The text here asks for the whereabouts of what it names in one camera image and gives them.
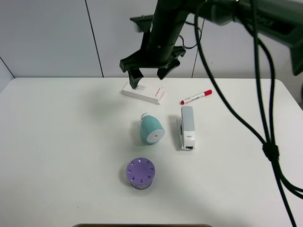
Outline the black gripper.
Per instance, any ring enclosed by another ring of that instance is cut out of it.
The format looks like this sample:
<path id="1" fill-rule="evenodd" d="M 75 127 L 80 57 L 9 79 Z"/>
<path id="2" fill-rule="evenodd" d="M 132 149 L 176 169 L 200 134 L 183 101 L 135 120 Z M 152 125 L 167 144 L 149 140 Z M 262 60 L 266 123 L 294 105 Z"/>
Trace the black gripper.
<path id="1" fill-rule="evenodd" d="M 139 68 L 159 68 L 157 76 L 164 79 L 180 65 L 178 57 L 183 57 L 186 50 L 176 46 L 176 41 L 184 25 L 184 20 L 170 20 L 167 17 L 153 15 L 132 17 L 137 32 L 143 33 L 141 47 L 130 56 L 121 59 L 119 66 L 123 72 L 128 71 L 129 83 L 136 89 L 143 78 Z"/>

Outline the dark robot arm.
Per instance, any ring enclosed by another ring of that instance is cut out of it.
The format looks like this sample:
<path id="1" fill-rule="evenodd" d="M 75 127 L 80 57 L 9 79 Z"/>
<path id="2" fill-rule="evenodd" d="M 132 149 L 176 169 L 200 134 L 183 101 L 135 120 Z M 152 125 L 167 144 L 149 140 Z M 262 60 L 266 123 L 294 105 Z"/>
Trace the dark robot arm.
<path id="1" fill-rule="evenodd" d="M 238 22 L 253 24 L 248 0 L 160 0 L 152 15 L 132 17 L 143 33 L 140 50 L 121 59 L 120 68 L 128 72 L 129 83 L 136 88 L 143 78 L 141 68 L 156 68 L 165 78 L 180 65 L 179 56 L 186 50 L 175 43 L 187 19 L 198 14 L 214 24 L 224 26 Z M 262 34 L 288 46 L 295 76 L 303 71 L 303 5 L 290 0 L 259 0 L 256 12 L 257 29 Z"/>

